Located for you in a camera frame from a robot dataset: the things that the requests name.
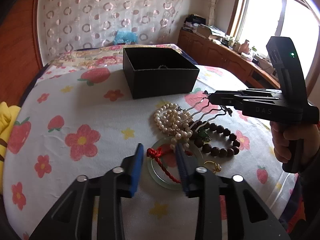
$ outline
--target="screw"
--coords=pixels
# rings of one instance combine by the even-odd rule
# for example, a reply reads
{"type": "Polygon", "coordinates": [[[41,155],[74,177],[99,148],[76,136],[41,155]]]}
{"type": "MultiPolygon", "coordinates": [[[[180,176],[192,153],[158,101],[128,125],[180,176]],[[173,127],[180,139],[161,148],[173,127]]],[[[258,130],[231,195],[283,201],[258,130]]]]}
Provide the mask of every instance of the screw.
{"type": "Polygon", "coordinates": [[[84,181],[86,181],[88,179],[88,177],[86,176],[86,175],[79,175],[78,177],[77,177],[77,181],[79,181],[79,182],[84,182],[84,181]]]}
{"type": "Polygon", "coordinates": [[[112,169],[113,173],[121,173],[124,172],[124,169],[122,167],[115,167],[112,169]]]}
{"type": "Polygon", "coordinates": [[[198,173],[206,173],[207,169],[205,167],[197,167],[196,172],[198,173]]]}
{"type": "Polygon", "coordinates": [[[243,177],[241,175],[234,175],[232,177],[232,179],[235,181],[235,182],[241,182],[243,181],[243,177]]]}

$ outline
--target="black box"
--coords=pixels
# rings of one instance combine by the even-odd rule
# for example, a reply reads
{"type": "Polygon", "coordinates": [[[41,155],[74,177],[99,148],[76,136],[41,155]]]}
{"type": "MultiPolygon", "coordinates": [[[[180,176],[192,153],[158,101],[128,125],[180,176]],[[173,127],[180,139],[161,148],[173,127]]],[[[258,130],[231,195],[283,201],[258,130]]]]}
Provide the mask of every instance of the black box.
{"type": "Polygon", "coordinates": [[[189,93],[199,74],[189,60],[166,48],[124,48],[123,71],[133,99],[189,93]]]}

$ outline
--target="bed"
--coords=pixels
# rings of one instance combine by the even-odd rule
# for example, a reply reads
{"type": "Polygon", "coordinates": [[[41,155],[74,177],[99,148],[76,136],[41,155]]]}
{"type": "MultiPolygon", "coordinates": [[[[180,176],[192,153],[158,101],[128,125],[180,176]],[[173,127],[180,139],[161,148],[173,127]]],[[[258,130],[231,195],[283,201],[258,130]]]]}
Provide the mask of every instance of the bed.
{"type": "MultiPolygon", "coordinates": [[[[17,118],[21,129],[8,144],[3,184],[8,221],[22,239],[31,235],[78,175],[101,176],[132,155],[138,143],[147,149],[161,139],[164,135],[150,117],[163,104],[178,103],[185,109],[199,101],[205,90],[247,88],[224,69],[198,65],[200,73],[191,93],[133,100],[122,70],[123,47],[60,55],[24,98],[17,118]],[[78,147],[82,137],[88,139],[86,151],[78,147]]],[[[193,61],[174,44],[154,47],[174,49],[193,61]]],[[[241,142],[237,156],[215,158],[222,166],[219,175],[243,175],[280,218],[297,175],[284,172],[276,160],[268,122],[233,109],[232,117],[217,118],[216,123],[230,128],[241,142]]],[[[224,146],[220,140],[211,144],[224,146]]],[[[213,160],[210,155],[203,157],[213,160]]],[[[144,161],[136,196],[123,201],[126,239],[194,239],[197,205],[197,199],[158,185],[144,161]]],[[[96,219],[95,209],[93,224],[96,219]]],[[[226,237],[226,217],[222,219],[226,237]]]]}

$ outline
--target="finger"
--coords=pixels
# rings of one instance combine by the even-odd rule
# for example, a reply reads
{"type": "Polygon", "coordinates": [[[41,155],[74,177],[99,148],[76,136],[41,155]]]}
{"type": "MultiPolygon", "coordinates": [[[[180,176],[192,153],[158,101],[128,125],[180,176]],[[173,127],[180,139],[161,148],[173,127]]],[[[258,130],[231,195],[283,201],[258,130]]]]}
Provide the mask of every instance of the finger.
{"type": "Polygon", "coordinates": [[[289,146],[289,141],[284,138],[283,133],[277,132],[273,130],[273,128],[271,128],[271,134],[272,134],[272,141],[274,145],[278,144],[285,147],[289,146]]]}
{"type": "Polygon", "coordinates": [[[273,130],[275,130],[276,132],[279,132],[279,131],[280,131],[280,125],[279,125],[277,122],[270,121],[270,126],[271,126],[271,128],[273,128],[273,130]]]}
{"type": "Polygon", "coordinates": [[[275,151],[282,158],[285,158],[286,160],[290,160],[291,159],[291,152],[290,152],[288,147],[284,147],[284,146],[276,144],[275,145],[275,151]]]}
{"type": "Polygon", "coordinates": [[[282,157],[276,150],[276,148],[273,149],[273,151],[275,152],[275,157],[277,158],[278,161],[280,161],[281,163],[287,163],[288,160],[284,157],[282,157]]]}
{"type": "Polygon", "coordinates": [[[313,140],[316,136],[318,136],[318,129],[316,125],[313,124],[301,124],[288,127],[283,135],[287,140],[298,140],[298,139],[308,139],[313,140]]]}

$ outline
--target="window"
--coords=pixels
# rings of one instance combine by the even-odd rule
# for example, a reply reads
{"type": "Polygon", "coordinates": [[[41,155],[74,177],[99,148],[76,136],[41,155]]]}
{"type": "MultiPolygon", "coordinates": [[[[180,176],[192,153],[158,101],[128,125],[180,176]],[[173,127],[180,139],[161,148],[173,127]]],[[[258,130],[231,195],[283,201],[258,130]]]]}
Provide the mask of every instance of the window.
{"type": "Polygon", "coordinates": [[[246,0],[236,40],[249,40],[259,54],[268,55],[271,36],[290,37],[299,55],[304,77],[315,55],[319,25],[312,12],[295,0],[246,0]]]}

